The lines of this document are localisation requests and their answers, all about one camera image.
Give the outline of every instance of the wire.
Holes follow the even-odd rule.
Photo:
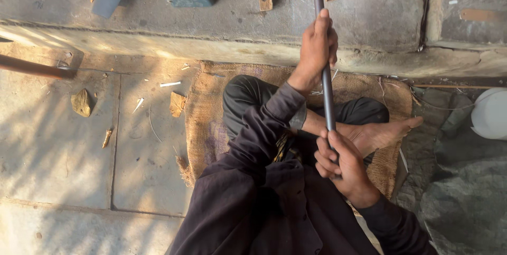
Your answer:
[[[443,107],[438,107],[438,106],[434,106],[434,105],[431,105],[425,101],[423,101],[422,99],[420,99],[419,97],[417,97],[414,92],[412,91],[412,87],[410,87],[410,92],[412,93],[412,96],[414,96],[417,100],[419,100],[420,102],[428,105],[429,107],[432,107],[432,108],[436,108],[436,109],[442,109],[442,110],[458,110],[458,109],[465,109],[465,108],[469,108],[469,107],[472,107],[474,106],[475,104],[477,104],[478,102],[481,102],[483,100],[485,100],[487,97],[481,99],[480,101],[476,102],[476,103],[473,103],[473,104],[470,104],[470,105],[467,105],[467,106],[463,106],[463,107],[459,107],[459,108],[443,108]]]
[[[152,127],[152,131],[153,131],[153,134],[155,134],[155,137],[157,137],[157,139],[162,142],[160,140],[160,138],[158,138],[157,134],[155,133],[155,129],[153,129],[153,125],[152,125],[152,105],[149,105],[149,109],[148,109],[148,117],[149,117],[149,126]]]

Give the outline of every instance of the concrete wall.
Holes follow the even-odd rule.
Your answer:
[[[128,31],[85,30],[50,25],[0,22],[0,36],[24,45],[83,52],[194,58],[214,62],[293,66],[297,45],[218,41]],[[339,50],[337,66],[344,72],[405,77],[507,76],[507,49],[473,51],[429,47],[421,52],[390,53]]]

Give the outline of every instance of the finger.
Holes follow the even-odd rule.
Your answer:
[[[308,27],[303,32],[303,38],[310,38],[315,33],[315,20],[308,25]]]
[[[328,171],[326,168],[322,167],[319,162],[315,163],[315,167],[317,168],[317,171],[322,178],[332,178],[335,176],[333,172]]]
[[[329,28],[329,11],[327,9],[322,9],[315,19],[315,35],[318,36],[327,36],[327,28]]]
[[[333,163],[329,158],[322,156],[319,151],[315,151],[313,154],[317,162],[331,173],[341,173],[340,167]]]
[[[327,42],[329,46],[338,44],[338,34],[336,33],[336,30],[329,27],[329,30],[327,31]]]
[[[337,153],[340,154],[341,159],[356,159],[362,160],[362,155],[359,150],[355,147],[355,145],[348,140],[346,137],[343,137],[336,131],[329,131],[328,133],[329,142],[333,145],[333,148]]]
[[[334,153],[333,150],[331,150],[329,148],[329,144],[327,143],[326,139],[319,137],[317,139],[317,146],[318,146],[318,150],[322,156],[329,158],[332,161],[336,161],[338,159],[338,156],[336,155],[336,153]]]
[[[422,122],[424,122],[424,119],[422,118],[422,116],[417,116],[414,118],[407,119],[406,122],[410,128],[415,128],[421,125]]]
[[[329,65],[331,66],[331,68],[335,67],[336,61],[338,61],[338,57],[336,56],[336,51],[334,51],[334,53],[329,51]]]

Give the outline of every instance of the dry leaf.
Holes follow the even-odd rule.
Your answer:
[[[171,92],[171,104],[169,105],[169,110],[174,117],[179,117],[181,115],[181,111],[185,109],[186,101],[186,97],[175,94],[174,91]]]
[[[79,115],[89,117],[92,114],[90,109],[90,96],[86,89],[82,89],[77,95],[71,96],[72,109]]]

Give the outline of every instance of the metal rod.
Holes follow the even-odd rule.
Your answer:
[[[320,14],[324,8],[324,0],[313,0],[315,4],[315,18]],[[328,131],[336,131],[335,122],[335,102],[333,99],[333,85],[331,83],[331,67],[329,62],[322,70],[322,91],[324,94],[324,114],[326,116],[326,127]]]
[[[54,79],[72,78],[73,73],[67,70],[57,69],[43,64],[36,64],[20,59],[0,55],[0,69],[10,70],[35,76]]]

